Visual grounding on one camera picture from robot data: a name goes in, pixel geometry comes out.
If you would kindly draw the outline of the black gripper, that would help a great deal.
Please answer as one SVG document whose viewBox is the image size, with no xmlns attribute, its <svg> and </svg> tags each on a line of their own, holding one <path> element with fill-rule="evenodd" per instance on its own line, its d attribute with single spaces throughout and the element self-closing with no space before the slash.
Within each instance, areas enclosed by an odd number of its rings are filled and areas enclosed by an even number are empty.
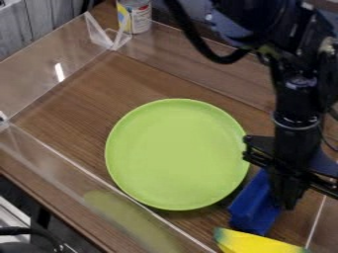
<svg viewBox="0 0 338 253">
<path fill-rule="evenodd" d="M 309 188 L 338 200 L 338 165 L 321 148 L 322 125 L 278 126 L 274 136 L 246 135 L 244 159 L 269 173 L 277 204 L 293 210 Z"/>
</svg>

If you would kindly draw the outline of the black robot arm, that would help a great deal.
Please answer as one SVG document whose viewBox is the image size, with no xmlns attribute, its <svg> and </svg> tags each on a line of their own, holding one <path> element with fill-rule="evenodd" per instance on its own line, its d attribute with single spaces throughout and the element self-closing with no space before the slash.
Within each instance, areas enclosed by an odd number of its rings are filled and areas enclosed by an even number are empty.
<svg viewBox="0 0 338 253">
<path fill-rule="evenodd" d="M 277 204 L 290 210 L 306 190 L 334 197 L 334 184 L 312 164 L 321 151 L 325 117 L 338 103 L 338 35 L 304 0 L 206 0 L 206 22 L 236 47 L 222 55 L 207 45 L 179 0 L 165 0 L 197 51 L 215 63 L 233 64 L 249 53 L 270 69 L 277 105 L 276 135 L 248 135 L 244 158 L 266 169 Z"/>
</svg>

